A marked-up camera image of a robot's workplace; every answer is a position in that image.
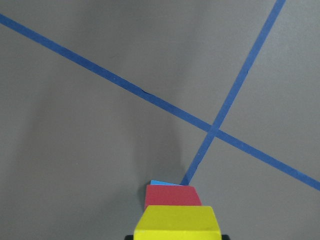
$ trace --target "stack of blocks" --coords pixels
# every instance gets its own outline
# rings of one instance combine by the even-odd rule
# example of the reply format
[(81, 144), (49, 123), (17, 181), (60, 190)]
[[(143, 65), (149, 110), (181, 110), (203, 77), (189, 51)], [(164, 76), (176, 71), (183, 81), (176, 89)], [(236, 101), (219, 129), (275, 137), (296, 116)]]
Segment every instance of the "stack of blocks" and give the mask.
[(134, 240), (221, 240), (213, 209), (202, 206), (193, 186), (152, 180)]

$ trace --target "black object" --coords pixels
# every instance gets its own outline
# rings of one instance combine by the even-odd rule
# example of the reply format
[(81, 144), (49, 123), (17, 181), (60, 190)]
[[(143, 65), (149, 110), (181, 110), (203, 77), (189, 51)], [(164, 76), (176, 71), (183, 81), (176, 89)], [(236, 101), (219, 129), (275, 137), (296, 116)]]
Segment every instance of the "black object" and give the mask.
[[(133, 235), (127, 235), (124, 237), (124, 240), (134, 240)], [(222, 240), (231, 240), (228, 235), (222, 235)]]

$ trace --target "yellow block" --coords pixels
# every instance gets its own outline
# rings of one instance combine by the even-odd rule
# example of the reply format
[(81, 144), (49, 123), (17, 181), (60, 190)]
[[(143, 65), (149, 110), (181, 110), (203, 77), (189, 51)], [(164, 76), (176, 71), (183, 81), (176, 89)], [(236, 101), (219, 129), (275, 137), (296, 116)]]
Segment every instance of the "yellow block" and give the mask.
[(221, 240), (221, 232), (210, 206), (149, 205), (133, 239)]

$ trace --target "blue line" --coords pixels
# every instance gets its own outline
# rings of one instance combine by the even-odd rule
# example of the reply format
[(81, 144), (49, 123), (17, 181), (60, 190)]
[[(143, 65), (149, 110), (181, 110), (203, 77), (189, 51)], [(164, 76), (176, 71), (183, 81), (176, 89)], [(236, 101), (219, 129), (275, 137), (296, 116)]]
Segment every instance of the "blue line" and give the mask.
[(153, 95), (148, 92), (143, 91), (137, 85), (121, 78), (120, 76), (106, 70), (105, 68), (95, 64), (94, 62), (76, 54), (75, 52), (55, 43), (54, 41), (40, 35), (39, 33), (11, 20), (10, 18), (0, 14), (0, 23), (7, 26), (8, 28), (18, 32), (21, 35), (43, 45), (44, 47), (54, 51), (55, 53), (71, 60), (72, 62), (79, 64), (80, 66), (88, 69), (89, 71), (109, 80), (110, 82), (122, 87), (125, 90), (137, 95), (138, 97), (152, 103), (161, 109), (177, 116), (180, 119), (187, 121), (188, 123), (204, 130), (208, 131), (210, 124), (203, 120), (191, 115), (190, 113), (172, 105), (171, 103)]
[(274, 25), (283, 5), (285, 4), (286, 0), (277, 0), (267, 18), (265, 21), (257, 39), (255, 40), (255, 43), (253, 44), (253, 47), (251, 51), (249, 52), (238, 76), (236, 77), (233, 86), (228, 93), (218, 115), (216, 116), (209, 132), (205, 136), (198, 152), (196, 153), (192, 163), (189, 166), (189, 169), (187, 170), (186, 174), (184, 175), (181, 185), (189, 185), (191, 179), (195, 175), (197, 168), (201, 161), (203, 160), (206, 152), (208, 151), (208, 148), (210, 147), (212, 141), (214, 140), (215, 136), (218, 133), (219, 128), (221, 127), (225, 117), (227, 116), (229, 109), (234, 102), (238, 92), (240, 91), (240, 88), (242, 84), (244, 83), (248, 72), (252, 65), (255, 62), (256, 57), (258, 56), (260, 49), (262, 45), (264, 44), (272, 26)]
[[(45, 46), (46, 48), (56, 52), (57, 54), (83, 66), (84, 68), (90, 70), (91, 72), (117, 84), (118, 86), (130, 91), (131, 93), (147, 100), (148, 102), (164, 109), (165, 111), (185, 120), (186, 122), (198, 127), (199, 129), (204, 130), (205, 132), (209, 132), (211, 125), (207, 122), (179, 109), (178, 107), (152, 95), (149, 93), (144, 92), (141, 88), (138, 86), (126, 81), (125, 79), (115, 75), (114, 73), (98, 66), (97, 64), (83, 58), (82, 56), (79, 56), (78, 54), (58, 45), (57, 43), (49, 40), (48, 38), (30, 30), (29, 28), (5, 17), (4, 15), (0, 14), (0, 23), (7, 26), (8, 28), (26, 36), (27, 38)], [(225, 141), (226, 143), (229, 143), (233, 145), (234, 147), (262, 160), (263, 162), (270, 164), (271, 166), (279, 169), (280, 171), (302, 181), (303, 183), (320, 190), (320, 183), (311, 177), (305, 175), (304, 173), (301, 173), (294, 168), (285, 165), (284, 163), (272, 158), (271, 156), (268, 156), (267, 154), (253, 148), (252, 146), (236, 139), (233, 136), (228, 135), (227, 133), (218, 130), (216, 137), (221, 139), (222, 141)]]
[(240, 141), (236, 139), (235, 137), (219, 130), (216, 135), (217, 138), (225, 141), (226, 143), (246, 152), (247, 154), (263, 161), (266, 164), (269, 164), (270, 166), (284, 172), (285, 174), (290, 175), (291, 177), (294, 177), (295, 179), (303, 182), (304, 184), (309, 185), (312, 188), (315, 188), (320, 191), (320, 182), (313, 179), (312, 177), (309, 177), (308, 175), (294, 169), (293, 167), (273, 158), (272, 156), (269, 156), (265, 154), (264, 152), (246, 144), (243, 141)]

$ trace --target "gray floor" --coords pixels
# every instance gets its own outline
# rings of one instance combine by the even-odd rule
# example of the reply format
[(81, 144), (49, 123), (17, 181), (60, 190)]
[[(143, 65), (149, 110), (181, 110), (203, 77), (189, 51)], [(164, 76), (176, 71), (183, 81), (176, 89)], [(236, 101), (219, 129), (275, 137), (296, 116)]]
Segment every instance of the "gray floor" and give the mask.
[[(5, 1), (0, 13), (212, 123), (274, 0)], [(221, 129), (320, 180), (320, 2), (284, 5)], [(0, 239), (122, 240), (206, 133), (0, 25)], [(319, 240), (320, 193), (215, 139), (195, 174), (232, 240)]]

